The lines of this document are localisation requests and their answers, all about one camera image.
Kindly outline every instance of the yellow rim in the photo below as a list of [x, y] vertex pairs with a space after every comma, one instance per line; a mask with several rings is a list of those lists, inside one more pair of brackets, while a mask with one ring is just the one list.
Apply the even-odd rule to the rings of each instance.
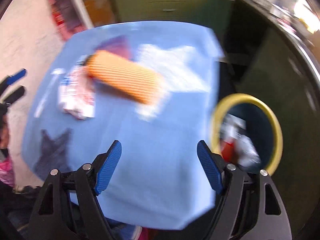
[[223, 118], [225, 117], [225, 115], [227, 114], [230, 108], [243, 103], [249, 103], [259, 107], [265, 113], [265, 115], [268, 117], [270, 121], [272, 131], [274, 134], [273, 136], [274, 147], [273, 147], [272, 156], [267, 166], [264, 169], [271, 176], [276, 171], [276, 168], [278, 167], [281, 160], [281, 156], [282, 156], [282, 149], [283, 149], [282, 131], [281, 131], [281, 127], [278, 122], [278, 119], [276, 118], [272, 110], [269, 108], [269, 106], [267, 106], [261, 100], [253, 96], [246, 95], [246, 94], [232, 94], [230, 96], [223, 98], [223, 100], [220, 101], [214, 113], [212, 114], [212, 118], [211, 118], [211, 127], [212, 127], [211, 151], [221, 155], [219, 138], [220, 138], [220, 128], [223, 122]]

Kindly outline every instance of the silver screw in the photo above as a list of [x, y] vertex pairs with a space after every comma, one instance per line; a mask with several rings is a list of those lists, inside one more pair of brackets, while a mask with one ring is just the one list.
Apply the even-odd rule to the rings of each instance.
[[88, 170], [90, 170], [91, 169], [91, 164], [90, 163], [86, 163], [86, 164], [83, 164], [83, 166], [82, 166], [82, 169], [84, 169], [85, 171], [88, 171]]
[[232, 163], [229, 163], [227, 165], [227, 169], [230, 170], [230, 171], [234, 171], [236, 169], [236, 166], [234, 164], [232, 164]]
[[57, 169], [53, 169], [53, 170], [51, 170], [50, 171], [50, 174], [52, 175], [52, 176], [55, 176], [55, 175], [57, 175], [58, 174], [58, 170]]
[[262, 176], [267, 176], [268, 175], [268, 172], [266, 170], [260, 170], [260, 174]]

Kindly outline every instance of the blue gripper pad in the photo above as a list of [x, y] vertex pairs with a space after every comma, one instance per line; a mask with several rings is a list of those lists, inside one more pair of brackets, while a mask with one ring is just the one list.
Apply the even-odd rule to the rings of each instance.
[[204, 141], [198, 142], [197, 154], [202, 168], [207, 175], [211, 188], [215, 190], [217, 194], [220, 194], [223, 190], [221, 172], [210, 156], [211, 152]]
[[97, 173], [96, 186], [94, 187], [94, 191], [98, 195], [108, 187], [113, 172], [115, 171], [115, 168], [121, 157], [121, 143], [117, 141], [111, 147], [112, 148], [109, 149], [109, 156], [106, 158], [105, 162], [103, 163], [103, 165]]
[[10, 86], [15, 83], [20, 78], [23, 78], [26, 75], [27, 71], [23, 68], [18, 73], [14, 74], [13, 76], [9, 77], [7, 80], [7, 85]]

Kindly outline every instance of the beige floor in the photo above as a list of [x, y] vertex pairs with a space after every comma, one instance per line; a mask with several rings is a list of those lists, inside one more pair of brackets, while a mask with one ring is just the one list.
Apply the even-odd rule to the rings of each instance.
[[37, 87], [63, 46], [50, 11], [47, 0], [13, 0], [0, 20], [0, 79], [21, 68], [28, 71], [18, 83], [26, 87], [26, 96], [9, 112], [9, 150], [19, 186], [42, 183], [28, 169], [20, 153], [28, 111]]

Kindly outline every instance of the yellow object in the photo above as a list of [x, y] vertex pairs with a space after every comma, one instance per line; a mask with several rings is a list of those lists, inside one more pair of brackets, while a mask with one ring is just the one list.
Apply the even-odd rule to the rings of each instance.
[[259, 107], [267, 118], [270, 121], [272, 131], [273, 131], [273, 152], [271, 158], [264, 168], [268, 174], [271, 176], [278, 167], [281, 156], [282, 156], [282, 149], [283, 149], [283, 138], [282, 138], [282, 131], [278, 119], [276, 118], [275, 114], [272, 110], [261, 100], [246, 94], [232, 94], [225, 98], [223, 98], [220, 103], [217, 105], [214, 113], [212, 114], [211, 125], [212, 125], [212, 136], [211, 136], [211, 151], [213, 153], [217, 153], [221, 155], [220, 151], [220, 128], [223, 122], [223, 119], [229, 109], [233, 106], [239, 104], [253, 104]]
[[151, 104], [159, 90], [158, 73], [123, 57], [98, 50], [86, 62], [89, 75], [132, 96], [138, 102]]

